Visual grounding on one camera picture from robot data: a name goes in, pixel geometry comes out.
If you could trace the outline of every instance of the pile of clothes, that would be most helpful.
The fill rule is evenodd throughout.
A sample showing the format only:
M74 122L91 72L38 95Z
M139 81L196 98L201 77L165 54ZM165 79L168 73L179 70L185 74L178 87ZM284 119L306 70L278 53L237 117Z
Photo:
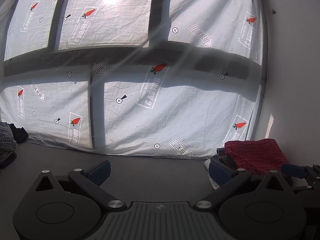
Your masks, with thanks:
M0 169L5 168L16 159L17 143L22 143L28 136L23 127L16 128L13 123L0 122Z
M228 141L224 148L217 149L217 154L210 160L218 160L234 171L244 168L253 175L266 175L269 170L277 170L281 173L281 165L289 163L276 140L270 138L259 141ZM292 187L292 177L285 174L282 176ZM219 187L215 181L212 179L210 181L215 189Z

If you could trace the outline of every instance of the metal screw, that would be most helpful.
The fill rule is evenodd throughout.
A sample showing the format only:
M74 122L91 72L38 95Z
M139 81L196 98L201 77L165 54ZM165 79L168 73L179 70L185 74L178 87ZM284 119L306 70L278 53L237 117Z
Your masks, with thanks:
M210 208L212 206L210 201L200 200L196 203L196 206L201 209Z
M115 199L115 200L111 200L108 203L108 206L110 208L121 208L123 207L124 203L121 200Z

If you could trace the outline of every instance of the white wall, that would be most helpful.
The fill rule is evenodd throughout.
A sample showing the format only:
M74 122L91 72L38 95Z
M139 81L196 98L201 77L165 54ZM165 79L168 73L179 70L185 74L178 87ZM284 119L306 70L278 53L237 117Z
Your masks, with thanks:
M292 164L320 165L320 0L265 3L267 83L254 140L275 139Z

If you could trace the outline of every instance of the triangular cutout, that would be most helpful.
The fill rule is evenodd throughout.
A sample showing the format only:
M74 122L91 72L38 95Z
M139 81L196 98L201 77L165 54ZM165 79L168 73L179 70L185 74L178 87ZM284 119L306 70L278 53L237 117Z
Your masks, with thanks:
M42 180L40 181L38 187L36 188L36 191L43 191L43 190L49 190L53 189L53 186L47 176L44 176Z
M268 185L266 186L267 189L275 189L275 190L284 190L283 187L281 186L280 182L276 177L272 177Z

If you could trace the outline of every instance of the red folded fabric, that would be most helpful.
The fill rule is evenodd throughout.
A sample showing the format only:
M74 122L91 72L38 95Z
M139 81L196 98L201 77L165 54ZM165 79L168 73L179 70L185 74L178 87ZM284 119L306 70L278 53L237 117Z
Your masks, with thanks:
M266 175L269 170L281 172L281 165L289 163L274 139L228 141L224 150L238 168L244 168L253 175Z

